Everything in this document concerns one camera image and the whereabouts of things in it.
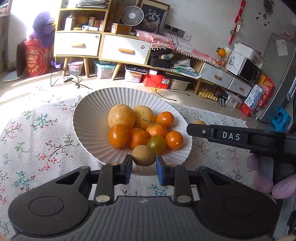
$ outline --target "screw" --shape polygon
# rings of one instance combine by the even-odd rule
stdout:
[[[183,196],[179,196],[177,197],[177,201],[180,203],[188,203],[191,201],[191,197],[183,195]]]
[[[110,197],[107,195],[99,195],[96,197],[97,202],[108,202],[110,200]]]

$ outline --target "clear plastic bin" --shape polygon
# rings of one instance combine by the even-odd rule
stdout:
[[[168,88],[172,89],[172,90],[183,90],[184,91],[184,90],[186,90],[188,84],[190,84],[190,82],[171,79]]]
[[[111,79],[116,67],[116,63],[93,60],[96,70],[96,75],[99,79]]]
[[[83,61],[71,62],[68,67],[70,74],[79,76],[82,74]]]
[[[142,74],[126,70],[124,79],[129,82],[140,83]]]

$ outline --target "yellow egg carton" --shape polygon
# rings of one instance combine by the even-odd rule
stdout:
[[[203,98],[209,98],[211,100],[218,101],[218,98],[214,96],[214,93],[208,89],[199,90],[198,95]]]

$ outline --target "green tomato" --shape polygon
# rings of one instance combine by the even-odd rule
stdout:
[[[165,145],[166,140],[160,135],[152,136],[147,142],[147,146],[154,150],[156,155],[159,155],[163,152]]]

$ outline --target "refrigerator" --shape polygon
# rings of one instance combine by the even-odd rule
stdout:
[[[282,53],[278,52],[277,40],[285,40],[288,55],[279,56]],[[295,52],[296,44],[294,42],[285,39],[284,36],[271,34],[267,50],[263,56],[265,63],[261,69],[274,82],[274,88],[269,101],[255,115],[260,121],[270,123],[286,97],[294,92],[296,85],[296,81],[294,81],[296,77]]]

